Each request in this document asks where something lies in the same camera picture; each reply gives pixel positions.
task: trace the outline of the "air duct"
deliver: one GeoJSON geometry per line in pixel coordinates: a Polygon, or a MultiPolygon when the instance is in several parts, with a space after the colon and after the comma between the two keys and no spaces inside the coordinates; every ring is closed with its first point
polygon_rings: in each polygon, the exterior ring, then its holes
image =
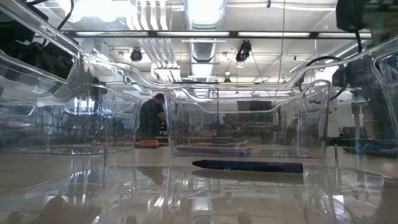
{"type": "MultiPolygon", "coordinates": [[[[220,30],[226,0],[184,0],[188,30],[220,30]]],[[[191,71],[196,77],[208,77],[213,71],[217,43],[190,43],[191,71]]]]}

